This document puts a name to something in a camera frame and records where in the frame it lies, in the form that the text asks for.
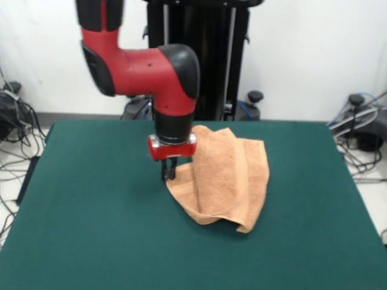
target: black joint cover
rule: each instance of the black joint cover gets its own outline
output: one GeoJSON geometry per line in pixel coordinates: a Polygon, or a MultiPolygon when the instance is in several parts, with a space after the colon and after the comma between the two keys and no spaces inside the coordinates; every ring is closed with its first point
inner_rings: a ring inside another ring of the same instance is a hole
{"type": "Polygon", "coordinates": [[[82,48],[91,76],[100,92],[110,97],[115,96],[113,79],[106,63],[98,54],[89,49],[84,42],[82,42],[82,48]]]}
{"type": "Polygon", "coordinates": [[[155,111],[155,131],[158,139],[167,144],[181,144],[191,133],[194,113],[185,116],[168,116],[155,111]]]}
{"type": "Polygon", "coordinates": [[[174,67],[186,95],[197,99],[200,87],[200,65],[196,53],[183,44],[164,45],[159,49],[174,67]]]}
{"type": "Polygon", "coordinates": [[[106,1],[106,29],[108,31],[120,28],[123,15],[123,0],[106,1]]]}
{"type": "Polygon", "coordinates": [[[82,28],[101,31],[101,0],[76,0],[78,21],[82,28]]]}

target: cable bundle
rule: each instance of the cable bundle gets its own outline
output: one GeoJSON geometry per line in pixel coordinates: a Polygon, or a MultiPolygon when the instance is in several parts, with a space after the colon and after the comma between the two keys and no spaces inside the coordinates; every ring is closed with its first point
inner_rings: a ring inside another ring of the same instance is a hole
{"type": "MultiPolygon", "coordinates": [[[[2,156],[12,157],[12,160],[4,163],[0,158],[0,171],[8,172],[11,178],[2,178],[0,182],[8,182],[18,179],[22,184],[22,178],[25,176],[26,170],[10,169],[10,165],[22,164],[30,161],[33,157],[39,156],[42,146],[45,146],[45,134],[37,119],[35,110],[26,102],[24,102],[17,92],[20,85],[17,83],[8,83],[5,81],[3,73],[0,68],[0,74],[3,77],[5,86],[0,89],[0,144],[12,143],[17,145],[19,143],[20,153],[13,153],[3,148],[0,148],[2,156]]],[[[5,241],[5,233],[10,229],[13,219],[17,214],[17,210],[13,211],[9,206],[10,202],[15,200],[4,200],[0,192],[0,206],[5,207],[8,211],[8,216],[5,218],[4,224],[0,227],[0,250],[1,245],[5,241]]]]}

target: black metal stand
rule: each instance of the black metal stand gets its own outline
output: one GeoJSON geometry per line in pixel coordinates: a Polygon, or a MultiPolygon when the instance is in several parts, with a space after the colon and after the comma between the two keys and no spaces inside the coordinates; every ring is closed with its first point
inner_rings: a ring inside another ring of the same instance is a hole
{"type": "Polygon", "coordinates": [[[186,44],[199,58],[201,89],[196,120],[235,115],[248,8],[262,1],[149,1],[149,47],[186,44]]]}

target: black knob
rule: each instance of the black knob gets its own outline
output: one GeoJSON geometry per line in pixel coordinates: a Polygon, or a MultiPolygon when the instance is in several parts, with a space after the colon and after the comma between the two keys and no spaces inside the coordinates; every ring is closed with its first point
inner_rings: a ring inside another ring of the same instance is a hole
{"type": "Polygon", "coordinates": [[[22,85],[18,82],[8,82],[4,85],[2,89],[14,92],[17,95],[21,88],[22,85]]]}
{"type": "Polygon", "coordinates": [[[247,94],[247,97],[252,103],[257,103],[261,101],[264,98],[264,95],[260,91],[251,91],[247,94]]]}
{"type": "Polygon", "coordinates": [[[365,101],[364,97],[362,95],[359,95],[359,94],[350,95],[348,100],[350,101],[350,104],[355,106],[355,107],[360,106],[365,101]]]}

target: folded towel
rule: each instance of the folded towel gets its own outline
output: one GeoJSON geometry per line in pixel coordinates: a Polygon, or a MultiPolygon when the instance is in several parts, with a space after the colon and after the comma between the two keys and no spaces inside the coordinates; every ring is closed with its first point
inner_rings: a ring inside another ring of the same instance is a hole
{"type": "Polygon", "coordinates": [[[269,168],[264,142],[238,139],[229,128],[212,132],[195,126],[192,162],[178,166],[167,187],[186,213],[201,225],[227,219],[249,233],[264,205],[269,168]]]}

